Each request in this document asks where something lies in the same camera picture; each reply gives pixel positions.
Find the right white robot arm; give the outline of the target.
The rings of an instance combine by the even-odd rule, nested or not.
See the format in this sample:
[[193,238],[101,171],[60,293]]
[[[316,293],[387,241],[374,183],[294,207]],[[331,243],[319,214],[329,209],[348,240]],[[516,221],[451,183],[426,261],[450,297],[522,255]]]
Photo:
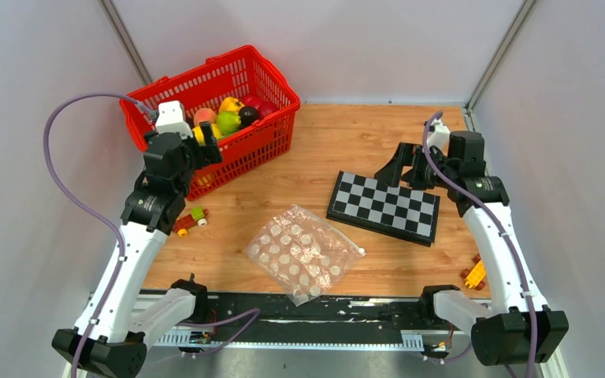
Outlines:
[[503,181],[486,173],[484,138],[478,132],[452,132],[443,153],[428,143],[400,143],[376,179],[413,189],[442,187],[470,230],[491,288],[489,307],[458,288],[428,286],[418,307],[420,322],[439,328],[450,322],[470,336],[485,366],[548,361],[569,330],[561,310],[553,310],[529,272],[515,235],[510,199]]

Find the black white chessboard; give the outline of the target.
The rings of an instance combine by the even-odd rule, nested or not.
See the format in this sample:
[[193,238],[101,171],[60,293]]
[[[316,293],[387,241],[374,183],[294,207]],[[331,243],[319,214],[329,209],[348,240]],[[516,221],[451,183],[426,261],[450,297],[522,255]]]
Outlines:
[[430,247],[436,239],[440,196],[389,187],[373,178],[340,171],[326,217],[367,231]]

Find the clear polka dot zip bag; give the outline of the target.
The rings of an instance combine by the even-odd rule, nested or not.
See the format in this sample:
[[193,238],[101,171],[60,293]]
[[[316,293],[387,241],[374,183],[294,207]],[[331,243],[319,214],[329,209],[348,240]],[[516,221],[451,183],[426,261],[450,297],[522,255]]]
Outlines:
[[366,256],[328,221],[297,205],[268,220],[243,252],[295,306],[326,294]]

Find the green pear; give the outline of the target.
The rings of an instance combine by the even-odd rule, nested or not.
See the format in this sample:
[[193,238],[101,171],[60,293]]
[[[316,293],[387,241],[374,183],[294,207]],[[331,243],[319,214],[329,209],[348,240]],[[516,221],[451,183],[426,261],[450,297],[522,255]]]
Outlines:
[[217,115],[216,126],[222,135],[228,136],[240,130],[242,125],[238,113],[233,111],[223,111]]

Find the red plastic shopping basket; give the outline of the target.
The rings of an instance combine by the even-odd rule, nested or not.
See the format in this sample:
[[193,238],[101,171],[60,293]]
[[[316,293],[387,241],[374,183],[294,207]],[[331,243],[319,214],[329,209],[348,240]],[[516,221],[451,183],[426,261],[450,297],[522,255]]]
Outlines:
[[217,109],[227,97],[253,95],[271,102],[277,111],[218,143],[223,161],[200,169],[190,184],[192,201],[229,183],[260,165],[287,153],[294,133],[295,114],[301,101],[277,67],[252,45],[209,57],[203,65],[159,80],[130,93],[155,108],[178,100],[188,116],[198,109]]

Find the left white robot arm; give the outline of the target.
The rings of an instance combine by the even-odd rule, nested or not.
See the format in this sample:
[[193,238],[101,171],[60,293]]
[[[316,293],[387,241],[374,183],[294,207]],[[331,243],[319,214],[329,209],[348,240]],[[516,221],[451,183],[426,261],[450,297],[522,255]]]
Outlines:
[[193,279],[178,280],[137,316],[132,314],[150,266],[185,207],[194,173],[222,161],[208,122],[204,143],[191,129],[146,134],[144,168],[127,197],[112,256],[86,309],[72,328],[56,331],[52,347],[79,370],[103,377],[135,377],[147,351],[182,320],[203,324],[210,315],[207,289]]

